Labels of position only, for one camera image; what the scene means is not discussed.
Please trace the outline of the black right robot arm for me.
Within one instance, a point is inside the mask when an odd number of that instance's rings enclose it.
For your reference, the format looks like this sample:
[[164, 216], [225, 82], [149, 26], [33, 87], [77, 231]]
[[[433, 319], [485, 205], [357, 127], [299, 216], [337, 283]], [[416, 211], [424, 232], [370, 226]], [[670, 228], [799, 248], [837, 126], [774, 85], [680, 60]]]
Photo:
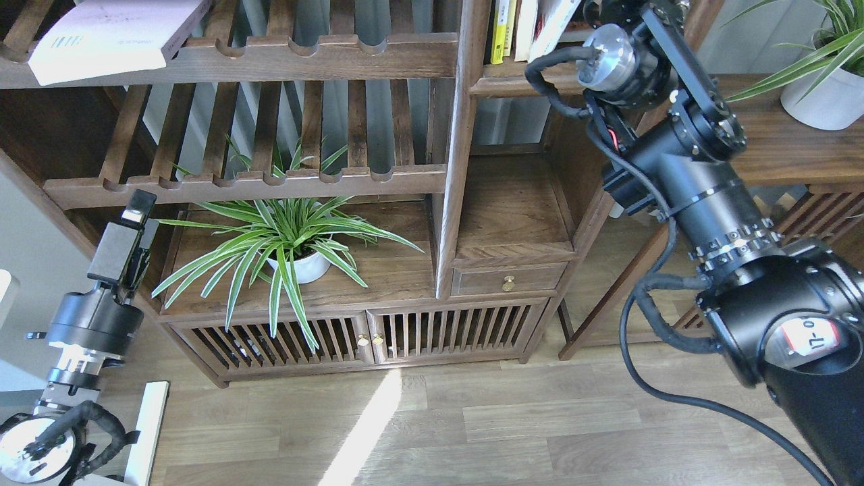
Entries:
[[[821, 485], [861, 485], [862, 274], [821, 241], [780, 245], [730, 161], [746, 136], [682, 36], [668, 1], [605, 1], [593, 36], [530, 62], [531, 86], [610, 159], [604, 188], [629, 213], [655, 205], [669, 247], [683, 233], [695, 276], [652, 267], [630, 293], [620, 347], [632, 378], [661, 400], [703, 407], [756, 429]], [[693, 354], [721, 354], [738, 381], [764, 383], [821, 460], [771, 427], [715, 401], [668, 394], [632, 365], [626, 320], [636, 302], [655, 334]]]

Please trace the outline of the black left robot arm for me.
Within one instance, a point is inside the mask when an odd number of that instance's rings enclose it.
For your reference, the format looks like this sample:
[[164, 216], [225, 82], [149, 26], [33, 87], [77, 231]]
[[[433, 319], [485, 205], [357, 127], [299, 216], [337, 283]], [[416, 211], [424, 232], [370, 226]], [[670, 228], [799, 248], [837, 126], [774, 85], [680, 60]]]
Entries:
[[2, 424], [2, 474], [19, 484], [53, 478], [70, 485], [94, 473], [139, 431], [126, 431], [98, 404], [99, 373], [122, 365], [143, 312], [133, 305], [149, 266], [158, 222], [149, 219], [157, 197], [136, 190], [117, 221], [105, 228], [88, 268], [89, 292], [67, 293], [44, 334], [59, 348], [57, 365], [34, 412]]

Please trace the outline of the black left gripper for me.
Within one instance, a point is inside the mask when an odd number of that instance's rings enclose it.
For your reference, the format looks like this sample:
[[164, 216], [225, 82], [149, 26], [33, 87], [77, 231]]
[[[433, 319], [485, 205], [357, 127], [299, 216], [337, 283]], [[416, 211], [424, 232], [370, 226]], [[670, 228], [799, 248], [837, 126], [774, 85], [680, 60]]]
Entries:
[[153, 223], [148, 219], [156, 201], [156, 194], [134, 190], [120, 223], [106, 225], [90, 262], [89, 279], [110, 288], [117, 298], [133, 298], [147, 271], [153, 241]]

